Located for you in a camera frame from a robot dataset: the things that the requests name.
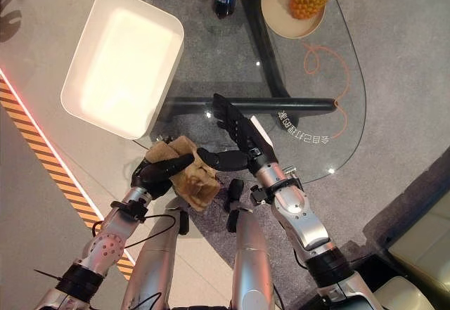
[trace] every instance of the black metal bar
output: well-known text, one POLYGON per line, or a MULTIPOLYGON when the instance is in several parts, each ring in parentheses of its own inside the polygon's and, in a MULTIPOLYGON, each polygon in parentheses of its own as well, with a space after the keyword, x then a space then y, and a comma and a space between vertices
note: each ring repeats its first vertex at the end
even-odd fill
MULTIPOLYGON (((280 111, 297 116, 322 115, 336 109, 332 98, 228 98, 241 112, 247 114, 276 114, 280 111)), ((212 109, 212 98, 166 98, 160 118, 173 115, 202 114, 212 109)))
POLYGON ((252 38, 255 41, 255 46, 261 59, 264 77, 266 78, 272 97, 289 98, 290 95, 284 87, 280 70, 276 64, 274 49, 272 48, 264 16, 262 15, 261 0, 240 1, 242 2, 252 38))

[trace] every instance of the orange cable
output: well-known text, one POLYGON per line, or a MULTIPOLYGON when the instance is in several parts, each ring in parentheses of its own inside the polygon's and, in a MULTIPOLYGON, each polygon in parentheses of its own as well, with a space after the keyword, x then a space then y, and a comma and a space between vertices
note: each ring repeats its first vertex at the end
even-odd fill
POLYGON ((304 67, 304 71, 308 75, 313 75, 317 71, 320 70, 320 58, 319 58, 319 55, 317 53, 318 50, 322 50, 322 51, 328 52, 329 54, 331 54, 332 56, 337 58, 340 61, 342 67, 344 68, 345 75, 346 75, 346 78, 347 78, 347 84, 346 84, 346 86, 344 88, 344 91, 339 96, 337 96, 335 98, 335 107, 342 113, 342 116, 344 117, 344 126, 338 133, 336 133, 334 136, 331 137, 331 138, 337 138, 342 133, 344 133, 345 129, 347 129, 347 126, 348 126, 347 113, 342 108, 342 106, 339 105, 339 100, 342 99, 345 96, 345 94, 350 90, 350 84, 352 83, 352 80, 351 80, 351 76, 350 76, 349 67, 348 67, 347 63, 345 62, 344 58, 339 53, 337 53, 336 51, 334 51, 334 50, 332 50, 332 49, 330 49, 330 48, 328 48, 326 46, 319 46, 319 45, 312 46, 312 45, 308 45, 306 43, 303 43, 303 45, 307 49, 307 53, 304 56, 304 60, 303 60, 303 67, 304 67), (316 67, 313 68, 313 69, 309 69, 309 55, 310 55, 310 53, 314 54, 314 60, 316 61, 315 62, 316 67))

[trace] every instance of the black cable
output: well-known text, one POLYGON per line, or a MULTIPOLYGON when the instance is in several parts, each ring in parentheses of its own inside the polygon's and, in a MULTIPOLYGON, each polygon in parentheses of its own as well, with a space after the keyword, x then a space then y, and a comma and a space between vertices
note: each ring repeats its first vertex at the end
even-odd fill
POLYGON ((153 217, 169 217, 169 218, 172 219, 173 222, 172 222, 172 224, 171 224, 170 226, 168 226, 166 229, 163 229, 162 231, 158 231, 156 234, 150 235, 150 236, 148 236, 147 238, 144 238, 143 240, 140 240, 140 241, 138 241, 138 242, 136 242, 136 243, 133 243, 132 245, 128 245, 128 246, 125 247, 125 249, 130 248, 130 247, 133 247, 133 246, 135 246, 135 245, 138 245, 139 243, 145 242, 145 241, 147 241, 147 240, 150 240, 151 238, 154 238, 155 236, 158 236, 158 235, 160 235, 160 234, 162 234, 162 233, 165 233, 165 232, 168 231, 170 228, 172 228, 173 226, 175 226, 176 219, 175 219, 172 215, 168 215, 168 214, 151 215, 151 216, 149 216, 149 217, 145 217, 145 219, 152 219, 153 217))
POLYGON ((154 296, 157 296, 156 299, 153 301, 152 305, 150 306, 150 308, 148 310, 152 310, 153 307, 155 306, 155 303, 159 300, 159 298, 161 298, 161 292, 156 292, 155 294, 151 295, 150 297, 144 299, 141 303, 139 303, 138 305, 136 305, 134 308, 131 308, 130 310, 136 310, 137 308, 139 308, 142 304, 144 304, 145 302, 147 302, 149 299, 154 298, 154 296))
POLYGON ((281 310, 285 310, 283 300, 281 299, 280 293, 279 293, 278 290, 276 289, 275 284, 274 284, 274 290, 275 290, 276 296, 277 296, 278 299, 280 300, 281 310))
POLYGON ((301 266, 304 270, 308 270, 308 268, 306 266, 304 266, 303 264, 301 264, 300 261, 298 260, 297 253, 295 252, 295 250, 294 250, 294 257, 295 257, 295 261, 297 261, 297 264, 299 266, 301 266))
POLYGON ((52 277, 52 278, 55 278, 56 280, 62 280, 61 277, 57 277, 57 276, 51 275, 50 273, 44 273, 43 271, 40 271, 40 270, 37 270, 37 269, 33 269, 33 270, 36 271, 37 273, 41 273, 44 276, 52 277))
POLYGON ((133 141, 135 144, 137 144, 137 145, 139 145, 139 146, 141 146, 142 148, 145 148, 146 150, 148 150, 148 148, 147 147, 145 147, 144 145, 142 145, 142 144, 140 144, 140 143, 138 143, 136 140, 131 140, 131 141, 133 141))
MULTIPOLYGON (((169 217, 169 218, 171 218, 172 219, 172 224, 170 225, 170 226, 168 226, 166 229, 163 229, 162 231, 158 231, 156 234, 153 234, 153 235, 150 235, 150 236, 148 236, 147 238, 144 238, 143 240, 140 240, 140 241, 138 241, 138 242, 136 242, 136 243, 133 243, 132 245, 128 245, 128 246, 126 246, 126 247, 124 247, 124 249, 127 249, 127 248, 130 248, 130 247, 133 247, 133 246, 135 246, 135 245, 138 245, 139 243, 142 243, 142 242, 145 242, 145 241, 147 241, 147 240, 150 240, 151 238, 154 238, 155 236, 158 236, 158 235, 160 235, 160 234, 162 234, 162 233, 165 233, 166 231, 168 231, 170 228, 172 228, 173 226, 175 226, 175 223, 176 223, 176 219, 172 216, 172 215, 168 215, 168 214, 156 214, 156 215, 150 215, 149 217, 145 217, 144 219, 152 219, 152 218, 154 218, 154 217, 169 217)), ((98 225, 98 224, 101 224, 103 221, 97 221, 96 223, 94 223, 93 225, 92 225, 92 228, 91 228, 91 230, 92 230, 92 235, 94 236, 94 237, 96 237, 96 226, 98 225)))
POLYGON ((94 222, 94 224, 92 225, 92 228, 91 228, 91 231, 92 231, 92 236, 95 238, 96 237, 96 227, 99 225, 99 224, 102 224, 102 222, 103 222, 103 220, 100 220, 100 221, 97 221, 97 222, 94 222))

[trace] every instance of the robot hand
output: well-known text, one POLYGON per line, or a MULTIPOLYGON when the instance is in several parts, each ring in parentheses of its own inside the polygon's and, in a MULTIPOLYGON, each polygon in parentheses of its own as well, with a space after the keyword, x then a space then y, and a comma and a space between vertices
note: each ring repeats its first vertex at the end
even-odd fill
POLYGON ((144 158, 131 176, 131 187, 144 188, 153 199, 164 195, 171 187, 171 176, 181 172, 194 161, 192 154, 151 163, 144 158))
POLYGON ((262 134, 265 132, 261 133, 253 121, 244 117, 238 108, 217 93, 212 107, 214 116, 219 120, 217 126, 229 133, 239 151, 210 153, 199 148, 197 153, 206 164, 223 172, 249 169, 255 174, 265 164, 278 162, 274 149, 262 134))

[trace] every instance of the beige bowl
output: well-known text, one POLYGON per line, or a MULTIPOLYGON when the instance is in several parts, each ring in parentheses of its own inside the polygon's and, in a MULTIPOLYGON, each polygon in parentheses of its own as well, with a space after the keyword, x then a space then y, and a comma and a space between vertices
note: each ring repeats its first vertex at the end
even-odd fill
POLYGON ((325 8, 308 20, 298 20, 289 12, 289 0, 261 0, 262 15, 267 25, 285 38, 302 38, 321 24, 325 15, 325 8))

